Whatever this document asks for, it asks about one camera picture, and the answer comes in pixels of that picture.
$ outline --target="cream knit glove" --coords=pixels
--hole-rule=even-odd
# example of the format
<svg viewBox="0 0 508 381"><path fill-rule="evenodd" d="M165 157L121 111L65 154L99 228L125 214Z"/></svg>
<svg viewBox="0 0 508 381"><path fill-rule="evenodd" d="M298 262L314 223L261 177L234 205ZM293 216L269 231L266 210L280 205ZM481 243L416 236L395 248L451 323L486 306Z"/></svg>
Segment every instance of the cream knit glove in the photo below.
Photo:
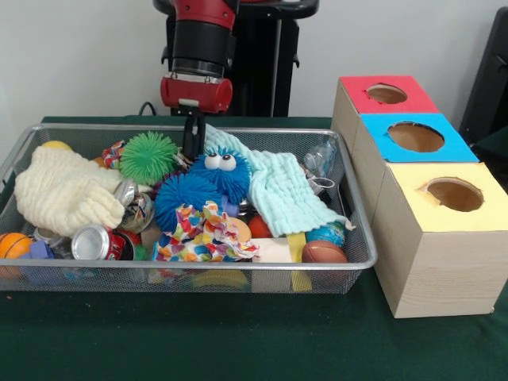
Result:
<svg viewBox="0 0 508 381"><path fill-rule="evenodd" d="M113 196L123 176L79 154L38 147L16 178L17 209L31 224L72 237L86 224L114 229L125 209Z"/></svg>

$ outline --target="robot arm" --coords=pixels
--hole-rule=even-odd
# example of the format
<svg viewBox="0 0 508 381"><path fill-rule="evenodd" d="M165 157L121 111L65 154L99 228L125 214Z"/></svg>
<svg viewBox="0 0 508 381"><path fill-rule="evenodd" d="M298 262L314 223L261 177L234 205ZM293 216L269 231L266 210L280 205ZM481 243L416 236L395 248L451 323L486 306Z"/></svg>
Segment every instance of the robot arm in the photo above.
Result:
<svg viewBox="0 0 508 381"><path fill-rule="evenodd" d="M171 71L161 83L166 106L217 114L228 109L233 85L224 79L234 53L232 30L240 0L172 0L175 37Z"/></svg>
<svg viewBox="0 0 508 381"><path fill-rule="evenodd" d="M164 105L187 114L183 154L194 159L204 149L204 114L225 112L233 98L233 85L224 73L233 64L232 31L239 9L246 18L296 19L314 14L319 0L153 0L153 4L175 20L172 46L167 47L171 69L162 79L160 93Z"/></svg>

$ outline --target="googly eye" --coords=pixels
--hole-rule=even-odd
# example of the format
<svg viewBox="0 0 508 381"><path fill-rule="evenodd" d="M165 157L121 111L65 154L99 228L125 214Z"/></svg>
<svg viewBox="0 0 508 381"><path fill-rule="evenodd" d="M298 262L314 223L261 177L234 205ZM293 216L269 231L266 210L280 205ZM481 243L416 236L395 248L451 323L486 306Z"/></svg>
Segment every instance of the googly eye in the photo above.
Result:
<svg viewBox="0 0 508 381"><path fill-rule="evenodd" d="M219 168L223 171L231 172L237 167L237 160L233 155L224 155L221 158Z"/></svg>
<svg viewBox="0 0 508 381"><path fill-rule="evenodd" d="M206 169L217 169L221 164L222 158L217 153L210 153L205 158Z"/></svg>

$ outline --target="white wall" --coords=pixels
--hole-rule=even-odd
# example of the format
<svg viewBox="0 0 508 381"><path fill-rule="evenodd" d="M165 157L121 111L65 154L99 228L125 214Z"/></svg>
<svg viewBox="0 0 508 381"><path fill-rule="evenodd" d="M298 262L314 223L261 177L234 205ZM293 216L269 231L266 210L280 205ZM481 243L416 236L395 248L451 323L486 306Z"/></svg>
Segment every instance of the white wall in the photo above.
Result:
<svg viewBox="0 0 508 381"><path fill-rule="evenodd" d="M409 74L459 127L503 0L321 0L300 21L293 115L330 115L339 75Z"/></svg>
<svg viewBox="0 0 508 381"><path fill-rule="evenodd" d="M410 74L458 126L503 0L321 0L300 22L291 114L329 116L338 75ZM151 0L0 0L0 158L44 115L162 110Z"/></svg>

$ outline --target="blue spiky ball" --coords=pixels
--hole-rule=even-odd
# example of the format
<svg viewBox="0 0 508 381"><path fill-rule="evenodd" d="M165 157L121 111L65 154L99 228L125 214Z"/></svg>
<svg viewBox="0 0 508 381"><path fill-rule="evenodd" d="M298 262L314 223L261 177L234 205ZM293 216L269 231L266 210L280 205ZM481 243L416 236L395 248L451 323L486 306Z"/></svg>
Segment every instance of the blue spiky ball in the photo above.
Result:
<svg viewBox="0 0 508 381"><path fill-rule="evenodd" d="M156 222L163 232L174 233L178 224L176 209L182 204L202 210L207 201L221 205L217 187L203 177L187 174L166 180L156 197Z"/></svg>
<svg viewBox="0 0 508 381"><path fill-rule="evenodd" d="M247 197L251 184L251 168L247 160L228 148L219 147L200 155L189 173L215 184L233 205L239 205Z"/></svg>

